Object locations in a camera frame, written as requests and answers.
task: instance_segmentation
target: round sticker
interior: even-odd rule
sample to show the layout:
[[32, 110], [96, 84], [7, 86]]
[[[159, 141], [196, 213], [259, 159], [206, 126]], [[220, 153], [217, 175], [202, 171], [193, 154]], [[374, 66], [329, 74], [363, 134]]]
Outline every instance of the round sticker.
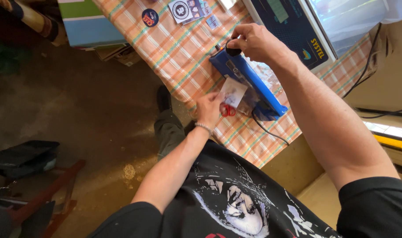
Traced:
[[150, 8], [142, 12], [142, 21], [147, 27], [153, 27], [158, 23], [158, 14]]
[[187, 3], [178, 1], [173, 5], [173, 15], [178, 19], [186, 19], [189, 15], [189, 7]]

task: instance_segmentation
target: round blue sticker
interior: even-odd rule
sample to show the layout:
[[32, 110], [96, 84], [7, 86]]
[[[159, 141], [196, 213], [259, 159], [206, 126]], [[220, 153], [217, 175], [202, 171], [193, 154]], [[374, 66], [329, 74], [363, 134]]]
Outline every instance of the round blue sticker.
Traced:
[[158, 23], [158, 14], [153, 9], [145, 9], [142, 12], [142, 21], [147, 27], [153, 27]]

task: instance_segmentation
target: dark green pants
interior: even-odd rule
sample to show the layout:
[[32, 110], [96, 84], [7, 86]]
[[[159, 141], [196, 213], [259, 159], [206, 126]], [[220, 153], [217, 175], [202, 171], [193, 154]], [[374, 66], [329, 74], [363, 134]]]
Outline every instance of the dark green pants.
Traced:
[[154, 123], [154, 130], [158, 144], [160, 144], [158, 160], [169, 154], [186, 137], [182, 123], [171, 110], [160, 113]]

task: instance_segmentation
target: plaid tablecloth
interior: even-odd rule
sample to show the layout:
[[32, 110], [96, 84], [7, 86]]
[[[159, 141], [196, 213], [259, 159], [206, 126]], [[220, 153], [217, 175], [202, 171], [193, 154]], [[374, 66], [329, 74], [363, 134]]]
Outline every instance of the plaid tablecloth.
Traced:
[[[215, 51], [214, 46], [229, 39], [236, 25], [253, 22], [241, 1], [226, 12], [215, 0], [207, 0], [221, 22], [214, 30], [209, 28], [205, 18], [186, 25], [176, 24], [167, 5], [171, 0], [156, 3], [150, 0], [93, 1], [152, 67], [172, 95], [191, 112], [196, 111], [196, 98], [218, 91], [224, 83], [224, 78], [208, 61]], [[155, 27], [146, 27], [142, 21], [142, 11], [146, 8], [154, 9], [159, 15]], [[339, 61], [317, 74], [338, 95], [344, 95], [364, 70], [371, 48], [369, 38], [366, 35]], [[262, 77], [274, 76], [264, 64], [253, 63], [252, 66]], [[287, 97], [280, 84], [269, 84], [269, 88], [289, 110], [278, 121], [263, 122], [263, 126], [293, 141], [301, 130]], [[264, 132], [252, 118], [242, 113], [221, 117], [214, 137], [259, 168], [286, 147], [283, 141]]]

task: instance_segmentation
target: hand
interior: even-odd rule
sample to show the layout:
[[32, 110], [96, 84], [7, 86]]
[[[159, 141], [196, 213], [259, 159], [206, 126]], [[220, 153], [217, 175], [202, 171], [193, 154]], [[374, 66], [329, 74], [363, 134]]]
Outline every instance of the hand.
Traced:
[[204, 123], [211, 130], [216, 128], [220, 116], [220, 103], [225, 99], [224, 93], [209, 93], [197, 99], [198, 122]]
[[271, 34], [263, 25], [255, 23], [241, 24], [235, 27], [232, 38], [227, 46], [231, 49], [241, 49], [251, 61], [263, 62], [273, 67], [283, 67], [287, 64], [301, 63], [296, 53]]

